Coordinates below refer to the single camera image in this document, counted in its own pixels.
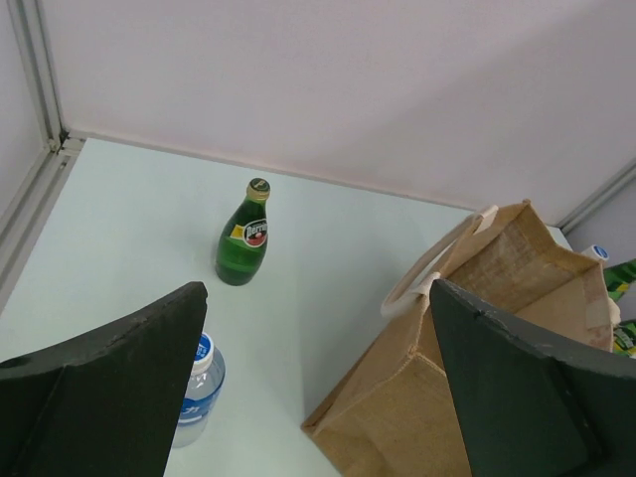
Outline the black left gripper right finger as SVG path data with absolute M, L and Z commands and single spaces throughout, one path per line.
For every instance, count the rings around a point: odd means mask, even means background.
M 430 305 L 473 475 L 634 475 L 634 360 L 445 279 L 433 282 Z

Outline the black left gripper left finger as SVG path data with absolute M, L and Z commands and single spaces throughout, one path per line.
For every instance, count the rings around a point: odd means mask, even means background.
M 1 364 L 4 476 L 161 476 L 207 312 L 189 282 Z

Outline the blue label water bottle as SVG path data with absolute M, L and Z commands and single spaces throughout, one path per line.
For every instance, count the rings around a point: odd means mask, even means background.
M 185 391 L 173 448 L 195 442 L 203 433 L 226 377 L 226 363 L 212 337 L 203 332 Z

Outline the blue cap plastic bottle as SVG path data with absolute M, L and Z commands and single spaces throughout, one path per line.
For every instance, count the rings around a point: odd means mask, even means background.
M 606 261 L 609 257 L 608 252 L 598 244 L 589 246 L 588 248 L 583 250 L 581 254 L 601 262 Z

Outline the green Perrier glass bottle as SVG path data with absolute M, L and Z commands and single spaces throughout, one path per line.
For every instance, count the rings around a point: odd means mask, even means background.
M 269 195 L 270 185 L 265 179 L 251 179 L 245 198 L 223 228 L 215 270 L 218 278 L 228 285 L 249 283 L 262 265 L 267 250 Z

